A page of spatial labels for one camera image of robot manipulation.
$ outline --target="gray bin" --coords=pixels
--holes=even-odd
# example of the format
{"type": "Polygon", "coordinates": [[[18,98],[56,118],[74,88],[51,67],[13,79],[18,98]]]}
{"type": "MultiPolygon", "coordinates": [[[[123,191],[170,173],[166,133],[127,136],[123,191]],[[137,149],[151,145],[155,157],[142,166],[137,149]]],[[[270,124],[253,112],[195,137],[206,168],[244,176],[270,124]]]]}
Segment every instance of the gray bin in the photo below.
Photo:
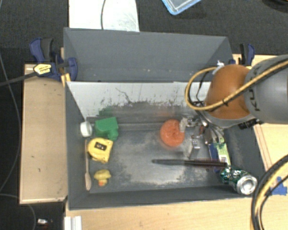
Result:
{"type": "MultiPolygon", "coordinates": [[[[65,58],[75,57],[79,66],[77,81],[66,87],[71,210],[239,197],[212,169],[151,163],[152,159],[184,158],[183,145],[177,151],[164,149],[160,127],[169,118],[194,115],[184,102],[186,82],[197,70],[231,59],[227,38],[67,28],[64,49],[65,58]],[[112,178],[106,187],[98,187],[93,179],[91,190],[86,191],[79,124],[109,116],[117,117],[119,137],[107,164],[90,161],[90,175],[109,169],[112,178]]],[[[197,87],[198,83],[192,85],[193,93],[197,87]]],[[[205,83],[200,98],[207,89],[205,83]]],[[[261,176],[264,166],[253,131],[233,127],[225,137],[232,163],[261,176]]],[[[207,147],[196,155],[209,157],[207,147]]]]}

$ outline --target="blue clamp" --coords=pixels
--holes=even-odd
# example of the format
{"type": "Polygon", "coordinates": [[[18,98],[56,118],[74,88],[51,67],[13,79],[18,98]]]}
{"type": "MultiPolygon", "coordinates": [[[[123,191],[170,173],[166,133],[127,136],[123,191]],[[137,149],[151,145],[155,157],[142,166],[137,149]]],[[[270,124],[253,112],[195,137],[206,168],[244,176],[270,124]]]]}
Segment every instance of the blue clamp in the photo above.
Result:
{"type": "MultiPolygon", "coordinates": [[[[277,181],[281,182],[281,177],[277,177],[277,181]]],[[[288,194],[288,187],[284,186],[282,183],[272,191],[272,195],[284,195],[286,196],[288,194]]]]}
{"type": "Polygon", "coordinates": [[[255,56],[254,46],[251,44],[240,44],[242,58],[239,58],[239,65],[251,66],[255,56]]]}
{"type": "Polygon", "coordinates": [[[40,64],[47,62],[51,64],[51,72],[43,74],[39,77],[48,77],[57,81],[61,81],[62,73],[58,71],[59,68],[64,68],[65,72],[70,74],[70,79],[75,81],[78,74],[78,66],[76,59],[68,58],[68,63],[64,63],[64,60],[59,54],[52,52],[52,38],[36,38],[30,44],[30,51],[35,61],[40,64]]]}

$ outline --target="metal can lid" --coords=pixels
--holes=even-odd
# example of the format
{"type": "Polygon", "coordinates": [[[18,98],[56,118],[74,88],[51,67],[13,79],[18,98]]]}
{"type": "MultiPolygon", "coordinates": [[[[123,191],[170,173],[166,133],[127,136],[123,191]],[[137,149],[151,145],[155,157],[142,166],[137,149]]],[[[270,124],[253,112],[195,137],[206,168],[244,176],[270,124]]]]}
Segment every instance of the metal can lid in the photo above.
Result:
{"type": "Polygon", "coordinates": [[[258,181],[250,174],[243,176],[236,184],[236,191],[239,194],[249,195],[255,191],[258,181]]]}

